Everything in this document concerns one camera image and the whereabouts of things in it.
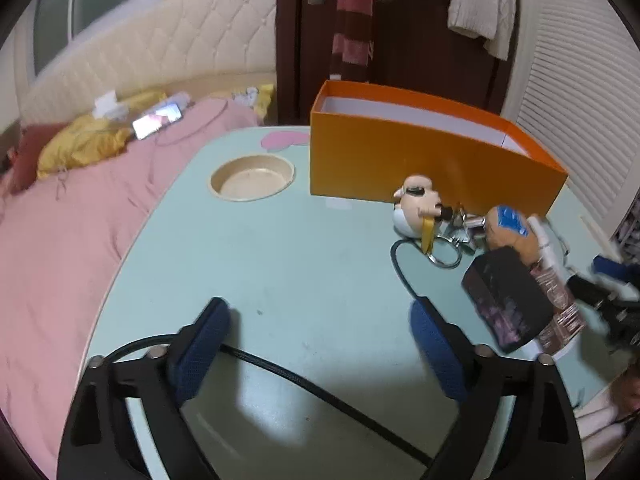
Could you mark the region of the brown card box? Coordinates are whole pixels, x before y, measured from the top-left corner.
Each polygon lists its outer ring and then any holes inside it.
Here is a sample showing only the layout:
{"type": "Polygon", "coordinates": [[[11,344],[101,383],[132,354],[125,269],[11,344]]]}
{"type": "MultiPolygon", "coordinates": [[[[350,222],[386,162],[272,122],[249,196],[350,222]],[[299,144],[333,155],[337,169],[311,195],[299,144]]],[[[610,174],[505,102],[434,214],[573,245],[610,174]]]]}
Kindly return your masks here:
{"type": "Polygon", "coordinates": [[[542,261],[530,269],[553,307],[550,323],[538,334],[537,342],[544,353],[554,356],[564,350],[582,331],[585,320],[575,304],[575,298],[556,274],[542,261]]]}

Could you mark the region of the white cosmetic tube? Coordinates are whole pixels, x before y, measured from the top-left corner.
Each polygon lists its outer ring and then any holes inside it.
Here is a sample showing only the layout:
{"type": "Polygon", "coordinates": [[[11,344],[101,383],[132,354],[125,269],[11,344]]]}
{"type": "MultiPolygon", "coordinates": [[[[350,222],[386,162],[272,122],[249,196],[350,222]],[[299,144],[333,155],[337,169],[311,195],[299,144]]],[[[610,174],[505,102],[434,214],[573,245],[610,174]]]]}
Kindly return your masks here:
{"type": "Polygon", "coordinates": [[[558,278],[566,283],[572,274],[572,268],[568,262],[570,245],[556,232],[546,217],[533,214],[527,218],[527,221],[537,237],[542,265],[545,269],[553,270],[558,278]]]}

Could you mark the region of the cartoon figure keychain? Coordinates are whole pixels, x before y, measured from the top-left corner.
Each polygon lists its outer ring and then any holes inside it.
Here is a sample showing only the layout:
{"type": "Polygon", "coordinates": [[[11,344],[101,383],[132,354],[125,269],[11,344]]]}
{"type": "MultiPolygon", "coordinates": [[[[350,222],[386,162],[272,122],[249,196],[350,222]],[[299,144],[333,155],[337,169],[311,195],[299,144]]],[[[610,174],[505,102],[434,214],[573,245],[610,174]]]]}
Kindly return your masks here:
{"type": "Polygon", "coordinates": [[[418,240],[424,254],[433,250],[437,223],[449,221],[453,214],[452,208],[442,203],[432,180],[420,174],[406,177],[394,193],[394,229],[409,240],[418,240]]]}

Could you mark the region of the beige round cup holder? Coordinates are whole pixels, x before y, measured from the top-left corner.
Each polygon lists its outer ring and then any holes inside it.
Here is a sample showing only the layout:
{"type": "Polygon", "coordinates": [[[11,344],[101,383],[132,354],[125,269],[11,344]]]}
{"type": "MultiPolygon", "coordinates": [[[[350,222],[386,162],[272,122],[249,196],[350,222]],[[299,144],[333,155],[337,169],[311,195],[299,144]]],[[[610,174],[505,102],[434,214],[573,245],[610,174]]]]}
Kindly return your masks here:
{"type": "Polygon", "coordinates": [[[295,180],[292,162],[273,154],[251,154],[228,160],[212,172],[212,193],[227,202],[246,203],[275,196],[295,180]]]}

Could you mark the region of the pink bed blanket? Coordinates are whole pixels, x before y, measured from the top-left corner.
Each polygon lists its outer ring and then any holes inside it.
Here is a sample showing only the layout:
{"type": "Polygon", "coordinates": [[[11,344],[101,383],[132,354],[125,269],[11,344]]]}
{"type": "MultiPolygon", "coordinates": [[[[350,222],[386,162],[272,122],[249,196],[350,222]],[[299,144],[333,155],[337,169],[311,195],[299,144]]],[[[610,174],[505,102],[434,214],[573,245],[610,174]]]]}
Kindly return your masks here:
{"type": "Polygon", "coordinates": [[[103,299],[146,218],[191,158],[256,127],[229,99],[95,165],[47,177],[1,207],[1,411],[47,478],[103,299]]]}

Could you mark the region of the white slatted radiator cover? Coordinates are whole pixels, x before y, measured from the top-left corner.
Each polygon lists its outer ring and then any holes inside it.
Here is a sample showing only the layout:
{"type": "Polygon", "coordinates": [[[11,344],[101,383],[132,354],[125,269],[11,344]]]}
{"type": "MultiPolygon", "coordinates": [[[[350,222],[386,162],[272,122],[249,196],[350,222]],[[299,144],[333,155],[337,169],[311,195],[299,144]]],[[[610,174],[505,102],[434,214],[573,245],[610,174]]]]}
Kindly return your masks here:
{"type": "Polygon", "coordinates": [[[502,114],[613,235],[639,192],[639,48],[608,0],[518,0],[502,114]]]}

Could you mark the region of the lit smartphone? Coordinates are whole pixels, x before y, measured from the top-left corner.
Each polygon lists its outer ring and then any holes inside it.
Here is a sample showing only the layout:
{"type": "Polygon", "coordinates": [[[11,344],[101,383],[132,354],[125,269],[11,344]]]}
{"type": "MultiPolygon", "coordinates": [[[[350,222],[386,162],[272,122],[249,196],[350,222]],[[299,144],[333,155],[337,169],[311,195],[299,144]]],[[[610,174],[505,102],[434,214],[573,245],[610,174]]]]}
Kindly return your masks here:
{"type": "Polygon", "coordinates": [[[152,136],[182,118],[182,111],[176,103],[169,103],[139,117],[132,122],[134,136],[143,140],[152,136]]]}

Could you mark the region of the yellow pillow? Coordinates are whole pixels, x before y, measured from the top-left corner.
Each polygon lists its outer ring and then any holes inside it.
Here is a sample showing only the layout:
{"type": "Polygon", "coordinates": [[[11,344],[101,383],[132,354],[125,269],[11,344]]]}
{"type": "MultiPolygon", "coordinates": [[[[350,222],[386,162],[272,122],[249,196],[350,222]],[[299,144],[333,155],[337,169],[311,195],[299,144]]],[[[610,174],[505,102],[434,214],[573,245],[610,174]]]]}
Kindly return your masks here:
{"type": "Polygon", "coordinates": [[[132,122],[166,98],[163,90],[146,90],[111,104],[106,110],[78,116],[40,152],[37,179],[91,166],[122,154],[134,135],[132,122]]]}

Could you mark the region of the orange cardboard box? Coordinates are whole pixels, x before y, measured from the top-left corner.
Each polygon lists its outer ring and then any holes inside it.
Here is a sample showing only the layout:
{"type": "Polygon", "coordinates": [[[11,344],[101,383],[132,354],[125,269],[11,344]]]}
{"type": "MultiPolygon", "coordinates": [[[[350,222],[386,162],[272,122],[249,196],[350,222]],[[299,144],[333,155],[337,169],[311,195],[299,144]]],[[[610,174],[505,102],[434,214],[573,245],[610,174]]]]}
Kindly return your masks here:
{"type": "Polygon", "coordinates": [[[476,214],[546,214],[566,170],[513,122],[430,94],[326,81],[310,113],[314,195],[388,202],[410,176],[476,214]]]}

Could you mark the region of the cream tufted headboard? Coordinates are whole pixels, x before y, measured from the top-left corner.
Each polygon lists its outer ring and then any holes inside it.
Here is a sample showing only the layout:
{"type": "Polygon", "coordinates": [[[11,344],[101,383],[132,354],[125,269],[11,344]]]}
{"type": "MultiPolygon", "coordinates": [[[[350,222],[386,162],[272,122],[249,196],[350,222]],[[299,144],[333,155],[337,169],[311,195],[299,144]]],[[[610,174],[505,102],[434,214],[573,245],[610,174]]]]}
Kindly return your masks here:
{"type": "Polygon", "coordinates": [[[110,91],[273,81],[276,14],[277,0],[164,0],[62,54],[18,99],[21,120],[69,122],[110,91]]]}

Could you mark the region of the dark brown door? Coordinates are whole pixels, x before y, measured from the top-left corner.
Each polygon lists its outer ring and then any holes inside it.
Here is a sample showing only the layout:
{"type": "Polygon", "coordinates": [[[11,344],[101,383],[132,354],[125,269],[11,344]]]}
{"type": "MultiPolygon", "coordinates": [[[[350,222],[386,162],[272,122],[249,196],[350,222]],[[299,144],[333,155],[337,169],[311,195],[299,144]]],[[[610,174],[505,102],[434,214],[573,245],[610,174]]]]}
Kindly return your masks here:
{"type": "MultiPolygon", "coordinates": [[[[337,0],[277,0],[277,104],[281,125],[308,125],[330,76],[337,0]]],[[[500,113],[512,70],[447,26],[449,0],[393,0],[373,7],[370,81],[500,113]]]]}

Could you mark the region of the red pink striped scarf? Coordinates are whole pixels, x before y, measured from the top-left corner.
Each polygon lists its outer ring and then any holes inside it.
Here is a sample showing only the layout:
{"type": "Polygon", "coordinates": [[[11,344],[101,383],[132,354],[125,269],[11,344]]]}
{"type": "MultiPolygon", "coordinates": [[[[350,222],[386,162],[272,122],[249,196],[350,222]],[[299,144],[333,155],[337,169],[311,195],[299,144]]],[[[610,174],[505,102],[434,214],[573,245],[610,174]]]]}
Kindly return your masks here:
{"type": "Polygon", "coordinates": [[[330,78],[368,82],[374,0],[337,0],[330,78]]]}

